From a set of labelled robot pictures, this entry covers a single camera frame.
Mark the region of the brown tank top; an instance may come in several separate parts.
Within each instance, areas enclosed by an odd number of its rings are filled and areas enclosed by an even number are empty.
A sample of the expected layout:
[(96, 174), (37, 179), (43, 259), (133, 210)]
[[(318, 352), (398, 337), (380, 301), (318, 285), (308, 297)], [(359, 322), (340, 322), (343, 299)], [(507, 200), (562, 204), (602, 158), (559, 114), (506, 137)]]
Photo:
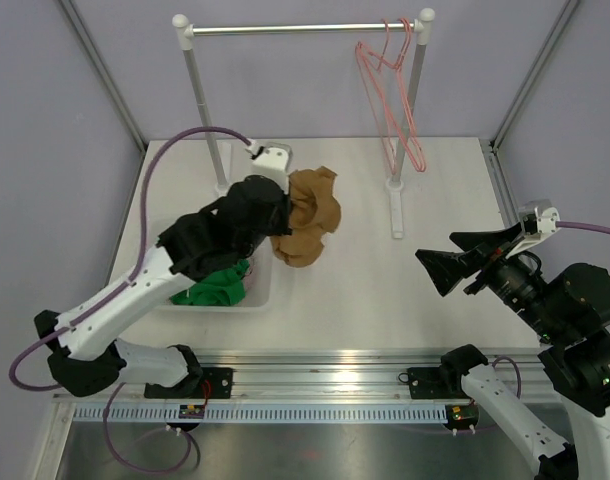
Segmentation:
[(324, 166), (290, 174), (291, 233), (270, 238), (274, 255), (286, 265), (312, 265), (324, 250), (323, 237), (338, 229), (341, 205), (334, 196), (336, 177)]

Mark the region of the green tank top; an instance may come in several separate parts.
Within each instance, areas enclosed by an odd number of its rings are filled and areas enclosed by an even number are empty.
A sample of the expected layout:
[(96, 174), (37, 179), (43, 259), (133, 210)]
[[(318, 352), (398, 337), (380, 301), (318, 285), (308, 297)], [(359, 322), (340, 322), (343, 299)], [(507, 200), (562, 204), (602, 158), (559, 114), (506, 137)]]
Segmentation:
[(250, 263), (241, 260), (235, 266), (210, 274), (190, 288), (170, 297), (173, 305), (195, 307), (231, 307), (246, 297), (245, 278)]

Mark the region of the pink hanger of brown top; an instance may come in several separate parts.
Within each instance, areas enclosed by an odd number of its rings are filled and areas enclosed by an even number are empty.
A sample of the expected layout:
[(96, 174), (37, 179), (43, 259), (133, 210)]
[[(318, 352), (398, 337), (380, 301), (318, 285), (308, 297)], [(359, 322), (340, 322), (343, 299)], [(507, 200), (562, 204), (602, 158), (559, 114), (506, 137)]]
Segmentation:
[(389, 104), (389, 91), (385, 86), (385, 77), (388, 72), (396, 73), (398, 71), (399, 61), (387, 58), (388, 45), (389, 41), (386, 40), (381, 52), (378, 52), (368, 44), (359, 41), (355, 46), (354, 55), (383, 150), (385, 164), (389, 173), (394, 174), (396, 162), (392, 135), (396, 132), (396, 121)]

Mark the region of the pink hanger of green top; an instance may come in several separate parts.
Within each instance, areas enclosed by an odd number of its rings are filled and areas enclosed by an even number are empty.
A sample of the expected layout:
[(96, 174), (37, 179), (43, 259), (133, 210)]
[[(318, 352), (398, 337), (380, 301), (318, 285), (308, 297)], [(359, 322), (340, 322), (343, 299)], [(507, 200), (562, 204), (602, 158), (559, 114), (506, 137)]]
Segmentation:
[[(377, 53), (371, 47), (359, 42), (355, 47), (356, 62), (359, 66), (361, 79), (367, 94), (373, 118), (381, 140), (384, 158), (389, 166), (390, 173), (401, 174), (402, 163), (405, 157), (411, 161), (417, 172), (425, 172), (427, 162), (422, 147), (417, 138), (417, 129), (413, 118), (415, 95), (418, 89), (418, 78), (410, 77), (410, 85), (406, 87), (403, 79), (403, 67), (408, 54), (413, 36), (416, 35), (416, 52), (414, 53), (415, 64), (412, 71), (421, 72), (424, 48), (429, 39), (429, 24), (421, 25), (417, 20), (410, 22), (406, 18), (400, 18), (398, 22), (405, 32), (404, 40), (394, 60), (386, 58), (386, 52), (390, 41), (391, 24), (382, 20), (385, 27), (386, 37), (381, 53)], [(398, 102), (402, 108), (402, 120), (397, 122), (396, 115), (388, 103), (388, 90), (382, 85), (383, 69), (393, 72), (398, 88)]]

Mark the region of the mauve pink tank top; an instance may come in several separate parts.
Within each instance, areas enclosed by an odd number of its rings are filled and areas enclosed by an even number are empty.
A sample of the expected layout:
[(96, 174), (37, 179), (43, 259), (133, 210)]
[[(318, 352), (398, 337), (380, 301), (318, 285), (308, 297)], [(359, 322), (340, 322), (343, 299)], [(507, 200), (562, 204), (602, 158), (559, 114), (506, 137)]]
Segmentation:
[(255, 256), (248, 259), (248, 268), (245, 272), (245, 276), (242, 279), (243, 286), (246, 292), (248, 292), (256, 283), (258, 273), (258, 261)]

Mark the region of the pink hanger of mauve top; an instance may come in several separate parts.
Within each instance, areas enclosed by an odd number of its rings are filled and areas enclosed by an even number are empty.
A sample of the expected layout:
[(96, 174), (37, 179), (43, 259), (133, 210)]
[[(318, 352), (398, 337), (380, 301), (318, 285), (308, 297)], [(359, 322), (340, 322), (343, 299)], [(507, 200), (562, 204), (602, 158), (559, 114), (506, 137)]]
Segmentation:
[[(412, 167), (419, 173), (423, 173), (427, 169), (427, 161), (425, 158), (423, 147), (418, 140), (418, 129), (414, 117), (417, 94), (420, 86), (422, 67), (425, 60), (426, 44), (421, 44), (422, 31), (416, 32), (416, 21), (410, 21), (407, 18), (400, 18), (400, 23), (403, 25), (405, 34), (403, 43), (396, 59), (399, 61), (398, 71), (395, 73), (398, 91), (400, 94), (400, 103), (403, 111), (402, 120), (396, 121), (396, 138), (397, 144), (395, 148), (395, 166), (396, 172), (392, 174), (392, 178), (400, 179), (403, 170), (403, 164), (408, 158)], [(406, 61), (410, 46), (414, 44), (415, 50), (412, 60), (410, 78), (406, 92), (403, 92), (403, 66)]]

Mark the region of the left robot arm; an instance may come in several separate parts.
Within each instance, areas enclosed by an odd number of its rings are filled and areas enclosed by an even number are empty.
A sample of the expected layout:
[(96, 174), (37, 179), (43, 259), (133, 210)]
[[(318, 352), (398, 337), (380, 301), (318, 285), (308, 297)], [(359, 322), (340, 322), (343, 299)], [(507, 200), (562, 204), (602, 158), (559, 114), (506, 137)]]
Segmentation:
[(154, 348), (121, 334), (170, 297), (252, 256), (268, 237), (287, 234), (289, 183), (250, 175), (196, 213), (179, 217), (141, 256), (133, 271), (62, 314), (45, 310), (35, 326), (51, 351), (50, 373), (76, 397), (114, 384), (142, 384), (153, 399), (202, 392), (204, 373), (185, 345)]

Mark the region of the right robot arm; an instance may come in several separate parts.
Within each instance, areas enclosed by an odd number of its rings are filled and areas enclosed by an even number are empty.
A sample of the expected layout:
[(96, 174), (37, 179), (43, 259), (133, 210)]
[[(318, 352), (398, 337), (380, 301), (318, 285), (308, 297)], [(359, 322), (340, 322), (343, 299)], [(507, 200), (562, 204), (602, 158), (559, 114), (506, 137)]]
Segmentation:
[(560, 395), (572, 428), (565, 440), (507, 389), (487, 357), (468, 344), (441, 357), (441, 389), (465, 395), (490, 415), (529, 463), (536, 479), (610, 479), (610, 275), (574, 263), (546, 282), (523, 256), (563, 224), (526, 220), (506, 230), (454, 232), (456, 253), (419, 249), (415, 256), (438, 293), (471, 278), (465, 293), (489, 289), (545, 344), (538, 359)]

